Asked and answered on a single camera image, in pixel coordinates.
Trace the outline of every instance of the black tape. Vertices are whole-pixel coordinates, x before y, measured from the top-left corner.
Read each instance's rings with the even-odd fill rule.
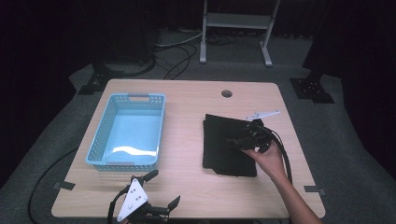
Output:
[[[325,189],[319,189],[317,186],[304,186],[305,192],[308,193],[319,193],[320,196],[327,195]]]
[[[68,190],[72,190],[73,188],[74,188],[74,186],[75,186],[76,184],[73,184],[73,183],[69,183],[69,182],[66,182],[66,181],[62,181],[62,182],[56,182],[54,185],[53,185],[53,188],[55,188],[55,189],[68,189]]]

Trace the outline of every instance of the gray carpet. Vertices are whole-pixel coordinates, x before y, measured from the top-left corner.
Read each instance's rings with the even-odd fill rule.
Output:
[[[191,36],[163,31],[162,43],[188,37]],[[274,82],[280,88],[316,184],[327,192],[322,196],[326,209],[322,220],[325,223],[396,223],[396,181],[362,147],[343,105],[341,80],[328,76],[321,80],[335,104],[299,100],[290,84],[289,78],[308,75],[302,64],[312,40],[272,36],[268,46],[272,68],[265,67],[258,42],[255,36],[238,36],[232,44],[208,46],[207,64],[199,64],[199,44],[195,43],[198,51],[177,79]],[[187,54],[181,49],[169,49],[156,55],[157,65],[135,78],[163,79],[166,69]],[[134,65],[114,67],[125,71],[142,69]],[[71,74],[70,80],[77,90],[88,82],[92,72],[92,67],[87,65]],[[76,94],[36,140],[0,190],[0,223],[30,223],[27,205],[35,182],[55,161],[78,147],[100,97],[101,92]],[[74,155],[71,153],[54,165],[37,186],[32,215],[38,223],[106,223],[104,218],[57,218],[50,212],[58,193],[52,186],[64,179]],[[278,220],[260,222],[278,223]]]

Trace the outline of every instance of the human arm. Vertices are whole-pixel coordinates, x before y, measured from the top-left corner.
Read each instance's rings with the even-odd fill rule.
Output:
[[[271,146],[264,153],[256,152],[253,149],[243,151],[255,160],[264,172],[271,177],[288,209],[293,224],[322,223],[289,182],[283,165],[282,154],[274,142],[271,143]]]

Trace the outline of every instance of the blue plastic basket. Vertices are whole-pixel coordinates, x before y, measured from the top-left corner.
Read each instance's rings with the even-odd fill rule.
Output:
[[[99,171],[158,169],[164,106],[161,93],[110,95],[85,162]]]

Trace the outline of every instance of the black cloth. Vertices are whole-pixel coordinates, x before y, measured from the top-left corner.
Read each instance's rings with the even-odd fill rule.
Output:
[[[227,139],[249,137],[248,121],[205,115],[203,167],[218,175],[256,176],[256,163]]]

